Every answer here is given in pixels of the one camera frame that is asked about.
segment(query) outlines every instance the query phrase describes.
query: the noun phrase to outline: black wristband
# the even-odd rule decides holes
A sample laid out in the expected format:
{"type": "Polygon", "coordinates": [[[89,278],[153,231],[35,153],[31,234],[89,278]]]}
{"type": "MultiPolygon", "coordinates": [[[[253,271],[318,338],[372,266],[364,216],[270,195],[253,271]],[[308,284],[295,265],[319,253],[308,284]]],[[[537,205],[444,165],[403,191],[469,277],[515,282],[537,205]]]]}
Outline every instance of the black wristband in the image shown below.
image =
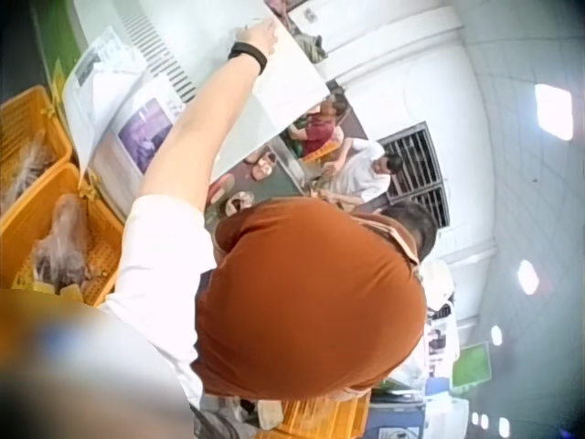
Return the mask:
{"type": "Polygon", "coordinates": [[[264,70],[266,69],[266,64],[268,64],[268,59],[266,58],[266,55],[264,55],[262,52],[260,52],[257,48],[255,48],[251,44],[238,42],[238,43],[235,43],[233,45],[233,47],[231,48],[231,52],[229,53],[228,59],[236,58],[239,55],[241,55],[242,53],[244,53],[246,55],[250,55],[251,57],[253,57],[254,59],[256,59],[258,61],[258,63],[260,64],[260,75],[261,75],[264,72],[264,70]]]}

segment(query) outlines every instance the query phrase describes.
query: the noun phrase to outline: ceiling light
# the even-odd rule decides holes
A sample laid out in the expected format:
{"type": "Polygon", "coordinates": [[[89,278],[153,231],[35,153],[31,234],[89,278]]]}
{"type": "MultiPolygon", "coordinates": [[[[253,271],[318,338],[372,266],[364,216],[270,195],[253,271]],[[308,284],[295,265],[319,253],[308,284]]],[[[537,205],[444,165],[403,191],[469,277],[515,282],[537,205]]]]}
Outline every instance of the ceiling light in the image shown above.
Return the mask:
{"type": "Polygon", "coordinates": [[[482,414],[482,419],[479,422],[484,430],[487,430],[487,427],[490,426],[490,419],[487,417],[487,414],[482,414]]]}
{"type": "Polygon", "coordinates": [[[537,84],[538,124],[543,130],[561,138],[573,138],[573,100],[566,90],[537,84]]]}
{"type": "Polygon", "coordinates": [[[499,326],[492,327],[492,343],[496,346],[502,344],[502,329],[499,326]]]}
{"type": "Polygon", "coordinates": [[[506,418],[500,418],[498,432],[502,437],[510,437],[510,422],[506,418]]]}
{"type": "Polygon", "coordinates": [[[530,262],[522,261],[520,263],[520,268],[518,269],[518,281],[520,281],[522,289],[528,295],[534,294],[537,290],[540,281],[538,280],[537,272],[530,262]]]}

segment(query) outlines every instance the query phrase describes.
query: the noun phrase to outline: white shirt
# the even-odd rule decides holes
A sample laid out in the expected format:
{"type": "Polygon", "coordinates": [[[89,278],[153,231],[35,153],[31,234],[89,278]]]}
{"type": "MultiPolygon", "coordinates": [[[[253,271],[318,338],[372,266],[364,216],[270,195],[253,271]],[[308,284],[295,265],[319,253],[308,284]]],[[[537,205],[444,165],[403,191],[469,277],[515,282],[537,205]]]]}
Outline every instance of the white shirt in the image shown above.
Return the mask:
{"type": "Polygon", "coordinates": [[[140,331],[163,355],[199,407],[195,296],[202,273],[215,268],[201,212],[166,196],[138,198],[124,229],[116,292],[100,309],[140,331]]]}
{"type": "Polygon", "coordinates": [[[339,195],[360,197],[367,203],[390,187],[390,176],[376,174],[372,169],[372,163],[385,154],[384,147],[378,142],[362,139],[354,139],[353,147],[357,153],[331,181],[329,190],[339,195]]]}

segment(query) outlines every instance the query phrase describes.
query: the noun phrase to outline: newspaper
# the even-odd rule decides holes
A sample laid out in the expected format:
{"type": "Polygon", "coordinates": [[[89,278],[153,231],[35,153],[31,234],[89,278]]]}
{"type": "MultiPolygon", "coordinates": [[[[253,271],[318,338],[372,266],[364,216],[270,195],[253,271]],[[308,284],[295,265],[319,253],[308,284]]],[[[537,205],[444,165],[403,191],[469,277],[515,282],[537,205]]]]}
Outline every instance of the newspaper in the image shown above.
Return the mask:
{"type": "Polygon", "coordinates": [[[82,176],[110,120],[145,70],[140,52],[124,46],[107,27],[69,75],[63,103],[82,176]]]}
{"type": "Polygon", "coordinates": [[[146,169],[185,107],[163,74],[135,92],[113,117],[91,169],[124,217],[140,192],[146,169]]]}

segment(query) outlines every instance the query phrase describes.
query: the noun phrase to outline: red shirt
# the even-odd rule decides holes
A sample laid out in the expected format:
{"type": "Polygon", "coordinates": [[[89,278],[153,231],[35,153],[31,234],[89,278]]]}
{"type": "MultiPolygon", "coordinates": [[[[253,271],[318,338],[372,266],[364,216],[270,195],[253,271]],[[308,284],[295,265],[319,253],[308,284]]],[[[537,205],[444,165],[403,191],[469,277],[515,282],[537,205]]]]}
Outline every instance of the red shirt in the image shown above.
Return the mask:
{"type": "Polygon", "coordinates": [[[325,145],[331,139],[334,130],[334,121],[324,121],[318,117],[312,118],[305,130],[307,140],[304,142],[303,156],[314,153],[325,145]]]}

